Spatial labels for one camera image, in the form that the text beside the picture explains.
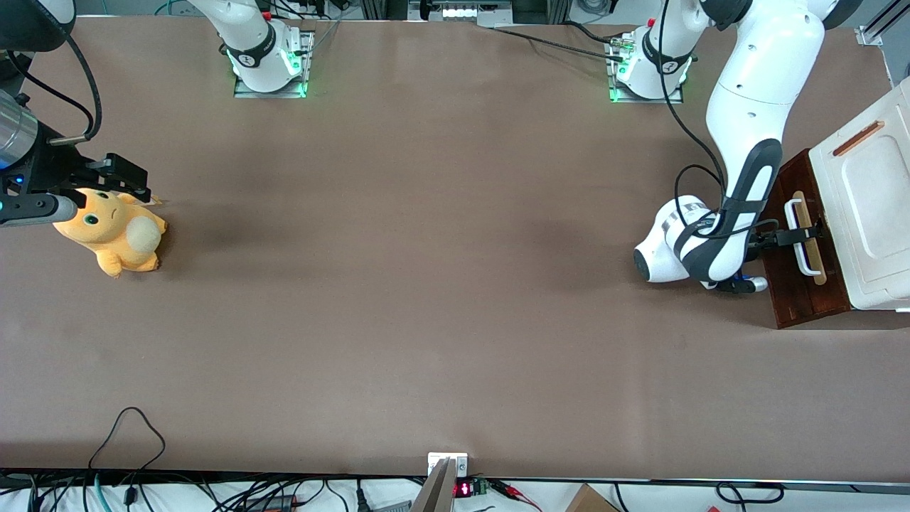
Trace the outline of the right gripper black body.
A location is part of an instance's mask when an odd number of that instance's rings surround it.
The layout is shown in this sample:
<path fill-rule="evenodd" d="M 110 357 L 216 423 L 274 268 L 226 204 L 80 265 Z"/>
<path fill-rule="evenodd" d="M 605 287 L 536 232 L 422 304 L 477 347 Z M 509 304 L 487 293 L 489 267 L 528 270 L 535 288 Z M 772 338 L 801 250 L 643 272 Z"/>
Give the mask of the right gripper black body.
<path fill-rule="evenodd" d="M 4 194 L 20 196 L 30 193 L 59 194 L 62 189 L 91 188 L 108 191 L 100 175 L 88 168 L 91 159 L 82 156 L 74 146 L 52 146 L 49 139 L 58 133 L 39 122 L 31 131 L 35 137 L 25 147 L 14 143 L 14 153 L 4 150 Z"/>

